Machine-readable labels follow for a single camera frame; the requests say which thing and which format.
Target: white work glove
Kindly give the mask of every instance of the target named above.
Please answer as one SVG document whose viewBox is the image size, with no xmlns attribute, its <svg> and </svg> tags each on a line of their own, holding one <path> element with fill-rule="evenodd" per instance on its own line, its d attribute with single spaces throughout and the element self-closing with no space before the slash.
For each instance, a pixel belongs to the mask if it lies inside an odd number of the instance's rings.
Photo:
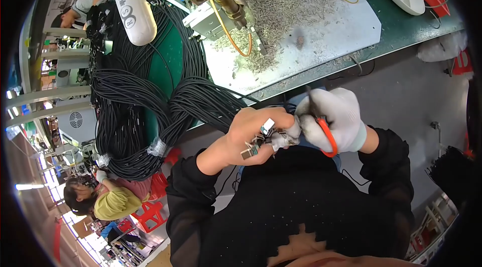
<svg viewBox="0 0 482 267">
<path fill-rule="evenodd" d="M 311 98 L 319 109 L 318 115 L 326 116 L 326 123 L 338 147 L 338 152 L 356 152 L 366 140 L 366 127 L 360 119 L 360 108 L 356 95 L 347 89 L 331 91 L 313 89 Z M 310 101 L 306 96 L 296 107 L 295 115 L 306 140 L 325 152 L 332 152 L 332 146 L 315 118 L 310 115 Z"/>
<path fill-rule="evenodd" d="M 98 170 L 97 173 L 95 173 L 95 179 L 97 179 L 99 183 L 102 183 L 102 181 L 106 178 L 107 178 L 107 173 L 103 170 Z"/>
<path fill-rule="evenodd" d="M 280 134 L 278 132 L 274 132 L 271 136 L 271 145 L 273 146 L 273 150 L 276 152 L 280 148 L 288 147 L 291 145 L 296 145 L 300 143 L 299 137 L 301 134 L 301 128 L 299 125 L 300 121 L 298 116 L 294 116 L 294 124 L 287 129 L 283 129 L 286 134 Z"/>
</svg>

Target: scissors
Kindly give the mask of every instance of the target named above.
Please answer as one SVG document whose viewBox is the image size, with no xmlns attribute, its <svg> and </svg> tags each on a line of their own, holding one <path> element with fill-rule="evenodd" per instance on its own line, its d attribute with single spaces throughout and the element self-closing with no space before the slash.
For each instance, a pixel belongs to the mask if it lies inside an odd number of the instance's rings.
<svg viewBox="0 0 482 267">
<path fill-rule="evenodd" d="M 315 102 L 313 101 L 313 98 L 311 97 L 311 88 L 310 86 L 306 86 L 306 92 L 308 93 L 308 99 L 310 101 L 310 114 L 316 119 L 316 122 L 318 125 L 322 128 L 323 132 L 325 133 L 326 137 L 328 138 L 328 141 L 330 142 L 333 152 L 325 152 L 322 149 L 320 151 L 323 152 L 324 155 L 327 155 L 328 157 L 335 157 L 338 154 L 338 146 L 336 145 L 336 141 L 334 140 L 333 135 L 331 134 L 330 128 L 328 127 L 328 124 L 326 123 L 325 117 L 320 116 L 318 114 L 318 107 L 316 106 Z"/>
</svg>

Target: black cable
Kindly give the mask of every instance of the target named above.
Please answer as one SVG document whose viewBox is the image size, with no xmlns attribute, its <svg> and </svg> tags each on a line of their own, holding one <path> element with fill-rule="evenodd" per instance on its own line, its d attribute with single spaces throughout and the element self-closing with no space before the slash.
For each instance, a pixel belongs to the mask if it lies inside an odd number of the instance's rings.
<svg viewBox="0 0 482 267">
<path fill-rule="evenodd" d="M 226 180 L 224 181 L 223 183 L 223 186 L 221 186 L 221 190 L 219 191 L 219 193 L 217 193 L 216 197 L 220 195 L 220 193 L 223 191 L 224 189 L 224 185 L 226 184 L 227 180 L 231 177 L 231 175 L 233 174 L 234 170 L 236 169 L 237 165 L 233 167 L 233 169 L 231 170 L 231 173 L 229 173 L 229 176 L 226 178 Z"/>
<path fill-rule="evenodd" d="M 364 77 L 364 76 L 370 75 L 370 74 L 372 74 L 372 72 L 373 72 L 374 70 L 375 70 L 375 60 L 373 60 L 373 68 L 370 70 L 370 72 L 367 73 L 367 74 L 362 75 L 362 73 L 363 73 L 363 71 L 362 71 L 362 72 L 358 75 L 358 77 Z"/>
<path fill-rule="evenodd" d="M 241 178 L 238 178 L 238 175 L 239 175 L 239 171 L 236 173 L 236 178 L 234 178 L 234 181 L 231 184 L 231 187 L 233 188 L 234 193 L 236 193 L 238 191 L 237 186 L 239 186 L 239 182 L 241 181 Z"/>
<path fill-rule="evenodd" d="M 246 103 L 236 97 L 250 97 L 220 87 L 208 80 L 208 68 L 202 43 L 192 37 L 194 31 L 184 27 L 187 14 L 162 0 L 147 0 L 157 24 L 158 33 L 146 46 L 134 46 L 118 11 L 98 12 L 96 25 L 90 28 L 97 45 L 107 34 L 113 40 L 112 52 L 104 55 L 102 46 L 91 55 L 91 102 L 96 108 L 98 130 L 96 146 L 110 160 L 107 168 L 117 176 L 141 181 L 157 172 L 166 153 L 152 152 L 144 123 L 145 110 L 151 111 L 157 122 L 157 136 L 167 152 L 181 135 L 199 119 L 216 129 L 227 132 L 236 113 Z M 171 71 L 157 49 L 172 27 L 181 37 L 183 65 L 181 81 L 174 86 Z M 152 56 L 157 53 L 171 77 L 172 94 L 168 98 L 155 84 L 147 80 Z"/>
<path fill-rule="evenodd" d="M 350 173 L 348 173 L 348 171 L 347 171 L 346 169 L 342 169 L 342 170 L 341 170 L 341 174 L 343 174 L 343 171 L 345 171 L 345 172 L 348 174 L 348 176 L 349 176 L 356 184 L 358 184 L 359 186 L 364 186 L 365 184 L 371 182 L 370 180 L 367 180 L 367 182 L 365 182 L 364 184 L 361 185 L 360 183 L 358 183 L 358 181 L 356 181 L 355 179 L 353 179 L 353 177 L 350 175 Z"/>
<path fill-rule="evenodd" d="M 375 60 L 373 60 L 373 68 L 370 70 L 370 72 L 368 72 L 367 74 L 362 75 L 362 73 L 363 73 L 363 69 L 362 69 L 361 72 L 360 72 L 360 74 L 357 75 L 357 77 L 364 77 L 364 76 L 370 75 L 370 74 L 372 74 L 372 72 L 373 72 L 374 70 L 375 70 Z M 338 80 L 339 78 L 344 78 L 344 77 L 329 78 L 328 81 Z"/>
<path fill-rule="evenodd" d="M 159 50 L 157 50 L 157 48 L 152 44 L 152 43 L 149 43 L 149 45 L 152 47 L 152 49 L 154 49 L 154 51 L 158 54 L 158 56 L 160 56 L 160 58 L 162 59 L 162 62 L 164 63 L 166 69 L 167 69 L 167 72 L 169 73 L 169 77 L 171 78 L 171 87 L 172 89 L 174 90 L 174 81 L 172 79 L 172 74 L 171 74 L 171 71 L 169 70 L 169 66 L 167 65 L 167 62 L 166 60 L 164 59 L 164 57 L 160 54 Z"/>
</svg>

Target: factory floor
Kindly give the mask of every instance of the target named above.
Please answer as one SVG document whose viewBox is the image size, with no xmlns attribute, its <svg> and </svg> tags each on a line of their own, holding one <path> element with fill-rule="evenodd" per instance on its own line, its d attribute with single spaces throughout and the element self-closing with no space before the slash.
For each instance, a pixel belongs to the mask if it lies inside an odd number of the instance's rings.
<svg viewBox="0 0 482 267">
<path fill-rule="evenodd" d="M 325 86 L 328 90 L 343 87 L 352 90 L 358 97 L 362 120 L 375 127 L 392 129 L 407 141 L 410 147 L 410 162 L 414 198 L 412 211 L 417 220 L 425 214 L 424 207 L 440 194 L 438 187 L 425 173 L 432 159 L 438 156 L 438 132 L 430 127 L 438 121 L 442 128 L 442 143 L 462 148 L 466 133 L 466 100 L 468 80 L 464 76 L 449 77 L 443 73 L 446 62 L 424 63 L 416 57 L 417 46 L 408 47 L 389 55 L 362 64 L 364 77 L 356 77 L 359 69 L 334 74 L 311 84 L 316 88 Z M 304 87 L 287 92 L 291 98 L 304 92 Z M 281 98 L 272 99 L 273 103 Z M 208 147 L 222 134 L 208 126 L 202 126 L 185 134 L 180 143 L 183 156 L 194 155 L 201 148 Z M 356 153 L 341 154 L 342 168 L 345 168 L 359 183 L 364 183 L 359 170 L 361 163 Z M 232 167 L 223 170 L 217 183 L 219 192 Z M 235 173 L 226 185 L 215 206 L 222 209 L 234 194 L 232 183 Z M 368 192 L 369 184 L 359 186 Z M 164 228 L 149 234 L 150 240 L 163 240 Z"/>
</svg>

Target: black shirt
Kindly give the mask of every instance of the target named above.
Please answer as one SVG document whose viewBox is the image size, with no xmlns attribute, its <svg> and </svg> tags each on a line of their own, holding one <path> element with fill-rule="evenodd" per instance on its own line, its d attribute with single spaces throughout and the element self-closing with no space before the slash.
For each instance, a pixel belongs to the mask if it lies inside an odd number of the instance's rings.
<svg viewBox="0 0 482 267">
<path fill-rule="evenodd" d="M 166 188 L 172 265 L 265 267 L 299 224 L 346 256 L 403 258 L 413 226 L 408 145 L 393 131 L 375 130 L 377 150 L 358 154 L 368 194 L 321 151 L 292 146 L 245 167 L 231 202 L 213 215 L 219 174 L 201 173 L 197 155 L 180 160 Z"/>
</svg>

